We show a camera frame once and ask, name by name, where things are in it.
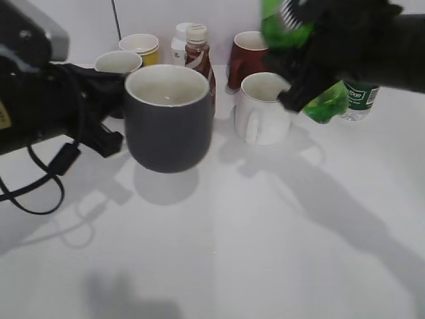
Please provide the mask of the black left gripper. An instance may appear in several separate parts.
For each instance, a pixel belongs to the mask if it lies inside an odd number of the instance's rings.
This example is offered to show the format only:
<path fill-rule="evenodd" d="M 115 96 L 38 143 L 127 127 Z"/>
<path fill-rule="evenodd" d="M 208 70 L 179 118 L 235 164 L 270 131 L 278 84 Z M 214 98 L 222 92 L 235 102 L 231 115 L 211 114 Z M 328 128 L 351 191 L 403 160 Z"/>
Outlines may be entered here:
<path fill-rule="evenodd" d="M 49 63 L 39 70 L 39 80 L 41 105 L 47 116 L 39 129 L 40 141 L 65 135 L 103 158 L 122 150 L 123 136 L 109 130 L 103 121 L 124 95 L 124 75 Z"/>

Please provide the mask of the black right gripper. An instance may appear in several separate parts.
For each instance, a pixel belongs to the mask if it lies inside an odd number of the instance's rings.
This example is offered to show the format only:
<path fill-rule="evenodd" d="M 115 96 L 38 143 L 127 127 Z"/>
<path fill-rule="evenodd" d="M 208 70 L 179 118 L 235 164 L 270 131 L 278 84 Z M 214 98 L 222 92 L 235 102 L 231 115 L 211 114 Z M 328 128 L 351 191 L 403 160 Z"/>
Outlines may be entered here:
<path fill-rule="evenodd" d="M 424 89 L 424 14 L 391 1 L 290 1 L 301 47 L 270 49 L 262 62 L 291 84 L 279 99 L 302 108 L 340 80 L 402 90 Z"/>

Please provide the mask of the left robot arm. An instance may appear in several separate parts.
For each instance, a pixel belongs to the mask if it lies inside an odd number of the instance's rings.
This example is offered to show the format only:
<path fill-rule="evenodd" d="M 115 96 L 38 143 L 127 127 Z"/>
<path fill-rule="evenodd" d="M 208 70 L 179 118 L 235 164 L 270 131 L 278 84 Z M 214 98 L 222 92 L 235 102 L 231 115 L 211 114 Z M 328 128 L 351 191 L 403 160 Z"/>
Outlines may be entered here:
<path fill-rule="evenodd" d="M 1 2 L 1 153 L 66 135 L 102 157 L 124 137 L 103 121 L 124 97 L 124 78 L 68 63 L 66 31 L 29 1 Z"/>

